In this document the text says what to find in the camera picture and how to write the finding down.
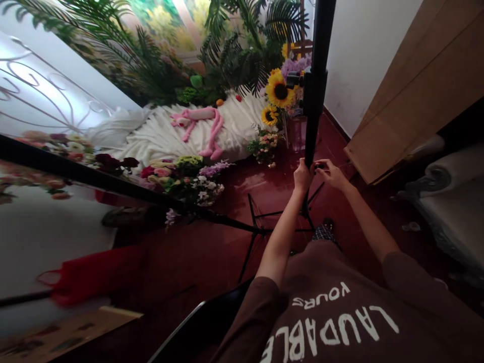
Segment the hand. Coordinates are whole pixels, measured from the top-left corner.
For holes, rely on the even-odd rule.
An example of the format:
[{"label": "hand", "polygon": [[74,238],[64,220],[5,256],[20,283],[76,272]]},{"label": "hand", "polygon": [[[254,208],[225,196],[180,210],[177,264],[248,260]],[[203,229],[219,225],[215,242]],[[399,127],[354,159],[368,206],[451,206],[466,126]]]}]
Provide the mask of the hand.
[{"label": "hand", "polygon": [[326,164],[328,166],[328,169],[316,169],[316,172],[323,177],[326,183],[344,193],[353,187],[339,167],[334,166],[331,160],[321,159],[316,161],[316,165],[319,164]]},{"label": "hand", "polygon": [[314,178],[314,163],[311,170],[304,164],[304,158],[299,159],[299,166],[294,172],[294,191],[306,193]]}]

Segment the black chair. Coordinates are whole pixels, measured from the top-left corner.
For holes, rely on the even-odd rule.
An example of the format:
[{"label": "black chair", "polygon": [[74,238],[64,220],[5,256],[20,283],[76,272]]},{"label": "black chair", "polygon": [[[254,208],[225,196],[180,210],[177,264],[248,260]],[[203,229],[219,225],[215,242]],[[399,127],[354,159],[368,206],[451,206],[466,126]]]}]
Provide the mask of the black chair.
[{"label": "black chair", "polygon": [[170,334],[148,363],[190,362],[208,346],[219,345],[232,325],[252,280],[200,303]]}]

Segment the wooden board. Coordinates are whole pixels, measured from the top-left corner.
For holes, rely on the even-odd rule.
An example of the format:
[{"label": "wooden board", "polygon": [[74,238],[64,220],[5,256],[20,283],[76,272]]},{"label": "wooden board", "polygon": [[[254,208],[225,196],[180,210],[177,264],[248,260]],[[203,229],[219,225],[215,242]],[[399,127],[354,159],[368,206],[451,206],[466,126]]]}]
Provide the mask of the wooden board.
[{"label": "wooden board", "polygon": [[345,152],[371,183],[484,95],[484,2],[424,0]]}]

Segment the pillow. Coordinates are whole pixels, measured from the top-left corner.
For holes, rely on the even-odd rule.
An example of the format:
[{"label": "pillow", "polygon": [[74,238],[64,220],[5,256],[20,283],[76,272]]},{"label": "pillow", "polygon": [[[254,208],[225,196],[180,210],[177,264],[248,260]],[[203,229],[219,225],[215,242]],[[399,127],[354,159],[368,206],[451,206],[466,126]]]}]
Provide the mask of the pillow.
[{"label": "pillow", "polygon": [[86,132],[86,137],[96,147],[122,150],[126,144],[126,136],[136,130],[148,119],[153,110],[125,110],[118,107],[107,120]]}]

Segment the white metal headboard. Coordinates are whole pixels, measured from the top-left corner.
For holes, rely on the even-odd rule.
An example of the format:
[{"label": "white metal headboard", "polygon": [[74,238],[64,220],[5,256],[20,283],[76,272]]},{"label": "white metal headboard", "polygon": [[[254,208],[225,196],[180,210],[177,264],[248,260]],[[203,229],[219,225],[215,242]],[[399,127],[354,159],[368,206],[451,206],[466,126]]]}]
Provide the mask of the white metal headboard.
[{"label": "white metal headboard", "polygon": [[82,134],[113,113],[20,39],[0,32],[2,35],[0,133],[19,136],[26,130],[39,130]]}]

